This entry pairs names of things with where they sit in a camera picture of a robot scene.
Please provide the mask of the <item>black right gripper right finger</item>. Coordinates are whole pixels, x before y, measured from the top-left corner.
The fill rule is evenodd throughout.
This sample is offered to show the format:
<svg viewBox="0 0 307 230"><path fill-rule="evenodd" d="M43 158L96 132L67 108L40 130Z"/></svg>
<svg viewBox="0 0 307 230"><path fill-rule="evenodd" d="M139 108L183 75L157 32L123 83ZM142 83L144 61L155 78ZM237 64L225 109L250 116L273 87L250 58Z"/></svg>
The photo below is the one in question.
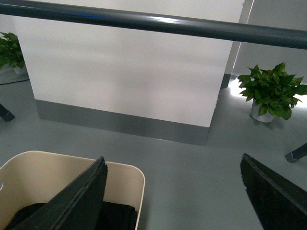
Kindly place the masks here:
<svg viewBox="0 0 307 230"><path fill-rule="evenodd" d="M305 230L307 228L307 192L243 154L240 163L247 195L265 230Z"/></svg>

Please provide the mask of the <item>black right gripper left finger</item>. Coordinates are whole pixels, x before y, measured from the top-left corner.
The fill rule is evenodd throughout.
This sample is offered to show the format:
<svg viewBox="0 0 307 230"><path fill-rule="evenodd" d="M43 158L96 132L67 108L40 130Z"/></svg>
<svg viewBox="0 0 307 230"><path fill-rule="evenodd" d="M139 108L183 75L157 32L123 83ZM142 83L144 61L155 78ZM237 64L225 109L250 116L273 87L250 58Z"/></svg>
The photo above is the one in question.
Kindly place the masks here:
<svg viewBox="0 0 307 230"><path fill-rule="evenodd" d="M16 214L7 230L94 230L103 203L107 165L103 157L38 210L27 217Z"/></svg>

